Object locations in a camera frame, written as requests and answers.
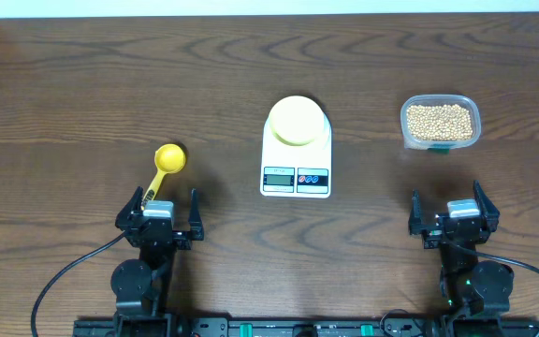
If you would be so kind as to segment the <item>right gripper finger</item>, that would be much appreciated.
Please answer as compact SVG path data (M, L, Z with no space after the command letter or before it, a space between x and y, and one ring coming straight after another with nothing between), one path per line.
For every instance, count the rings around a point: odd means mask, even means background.
M412 208L409 215L408 228L410 235L420 235L426 228L417 190L414 190L412 194Z
M483 191L479 181L473 182L473 195L489 232L495 232L499 225L500 211Z

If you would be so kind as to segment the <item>yellow measuring scoop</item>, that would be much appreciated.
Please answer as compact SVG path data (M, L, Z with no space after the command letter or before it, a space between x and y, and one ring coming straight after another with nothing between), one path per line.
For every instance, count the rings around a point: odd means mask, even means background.
M186 164L185 150L175 143L162 145L154 154L156 173L142 198L141 209L144 210L149 201L154 200L164 178L169 174L180 172Z

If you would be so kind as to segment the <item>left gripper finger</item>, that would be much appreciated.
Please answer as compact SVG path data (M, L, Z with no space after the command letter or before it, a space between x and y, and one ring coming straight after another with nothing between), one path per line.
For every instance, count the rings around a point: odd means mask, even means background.
M138 186L133 196L118 212L115 219L115 226L118 229L130 229L134 226L135 216L141 214L141 202L143 197L143 188Z
M190 236L192 241L204 240L204 227L198 208L198 193L196 189L191 191L190 212L188 223L190 226Z

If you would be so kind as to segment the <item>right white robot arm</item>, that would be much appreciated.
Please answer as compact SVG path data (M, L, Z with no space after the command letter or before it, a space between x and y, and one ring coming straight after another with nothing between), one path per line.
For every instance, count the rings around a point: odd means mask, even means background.
M442 260L440 288L449 312L425 327L428 336L502 336L502 313L510 309L514 272L494 260L478 258L476 246L497 230L500 212L479 182L473 197L450 201L447 211L430 223L417 191L412 194L408 228L425 249L437 249Z

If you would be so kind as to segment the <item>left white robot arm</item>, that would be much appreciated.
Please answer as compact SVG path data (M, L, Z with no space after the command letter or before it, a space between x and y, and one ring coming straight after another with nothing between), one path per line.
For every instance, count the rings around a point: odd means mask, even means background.
M145 201L143 189L116 216L115 226L131 246L139 249L137 259L116 267L110 286L116 296L114 334L117 336L188 336L192 332L186 318L165 312L174 257L204 239L198 209L197 190L191 191L189 228L174 227L174 204Z

